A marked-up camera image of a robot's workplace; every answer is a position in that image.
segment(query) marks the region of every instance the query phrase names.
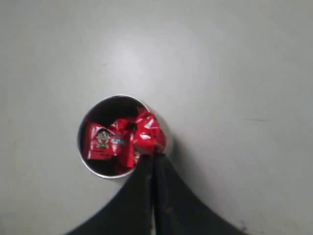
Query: gray floor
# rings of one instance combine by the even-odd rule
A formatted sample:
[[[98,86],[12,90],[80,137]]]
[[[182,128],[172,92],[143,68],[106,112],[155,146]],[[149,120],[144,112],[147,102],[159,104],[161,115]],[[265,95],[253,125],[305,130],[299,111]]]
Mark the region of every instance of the gray floor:
[[[79,160],[83,115],[136,96],[175,167],[253,235],[313,234],[313,2],[0,0],[0,234],[60,235],[125,179]]]

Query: round hole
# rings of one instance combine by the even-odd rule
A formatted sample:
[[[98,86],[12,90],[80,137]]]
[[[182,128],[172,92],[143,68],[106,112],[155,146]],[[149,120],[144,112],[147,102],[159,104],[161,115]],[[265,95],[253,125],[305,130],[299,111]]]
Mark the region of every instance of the round hole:
[[[133,169],[125,168],[124,172],[116,172],[116,158],[107,161],[88,160],[83,155],[86,122],[98,123],[104,127],[111,125],[118,118],[136,117],[138,108],[149,110],[140,100],[128,95],[113,95],[97,103],[84,117],[78,131],[78,149],[84,165],[94,174],[103,178],[120,178],[130,174]]]

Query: metal rim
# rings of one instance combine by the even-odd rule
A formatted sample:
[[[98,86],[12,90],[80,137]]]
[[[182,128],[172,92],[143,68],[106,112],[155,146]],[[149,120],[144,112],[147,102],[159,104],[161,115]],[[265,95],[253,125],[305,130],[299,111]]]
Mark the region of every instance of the metal rim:
[[[95,174],[96,176],[99,176],[99,177],[104,178],[104,179],[117,179],[117,178],[122,178],[122,177],[124,177],[124,176],[127,176],[127,175],[131,174],[131,173],[134,171],[134,168],[131,169],[130,171],[124,173],[124,174],[121,174],[121,175],[114,175],[114,176],[102,175],[102,174],[99,174],[99,173],[95,172],[95,171],[94,171],[93,169],[91,169],[91,168],[87,165],[87,163],[84,161],[83,156],[82,156],[82,154],[81,154],[81,152],[80,152],[80,150],[79,150],[79,145],[80,145],[79,134],[80,134],[82,125],[83,125],[83,123],[84,123],[84,120],[86,119],[86,117],[87,117],[87,115],[89,114],[89,112],[90,112],[93,108],[95,108],[99,103],[101,103],[101,102],[103,102],[103,101],[105,101],[105,100],[107,100],[107,99],[114,98],[114,97],[128,97],[128,98],[134,99],[134,100],[136,100],[137,102],[139,102],[140,104],[142,104],[142,105],[145,107],[145,109],[146,109],[147,111],[150,111],[149,108],[148,108],[148,106],[147,106],[144,102],[142,102],[140,99],[137,99],[136,97],[133,97],[133,96],[127,95],[127,94],[115,94],[115,95],[110,95],[110,96],[108,96],[108,97],[105,97],[104,99],[98,101],[91,109],[89,109],[89,111],[87,112],[87,114],[84,116],[82,122],[81,122],[80,125],[79,125],[79,129],[78,129],[78,133],[77,133],[77,148],[78,148],[79,156],[80,156],[80,159],[81,159],[81,161],[83,162],[84,166],[85,166],[89,171],[91,171],[91,172],[92,172],[93,174]]]

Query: circular opening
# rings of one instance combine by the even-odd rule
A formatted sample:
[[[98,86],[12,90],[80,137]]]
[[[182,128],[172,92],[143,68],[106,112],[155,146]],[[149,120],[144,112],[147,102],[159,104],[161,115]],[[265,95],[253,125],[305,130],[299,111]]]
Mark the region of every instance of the circular opening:
[[[111,125],[118,118],[136,117],[138,108],[148,110],[140,100],[128,95],[113,95],[97,103],[84,117],[78,131],[78,149],[84,165],[94,174],[103,178],[120,178],[130,174],[133,169],[125,168],[116,171],[119,164],[116,158],[110,160],[88,160],[84,157],[84,140],[87,121],[104,127]]]

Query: crumpled wrapper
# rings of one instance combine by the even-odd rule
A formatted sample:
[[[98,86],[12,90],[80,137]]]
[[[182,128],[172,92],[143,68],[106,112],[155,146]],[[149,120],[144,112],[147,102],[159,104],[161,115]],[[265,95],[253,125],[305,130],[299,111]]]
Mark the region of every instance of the crumpled wrapper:
[[[110,126],[87,122],[83,155],[88,160],[116,158],[125,167],[134,168],[141,154],[162,153],[166,137],[153,113],[141,111],[138,117],[119,118]]]

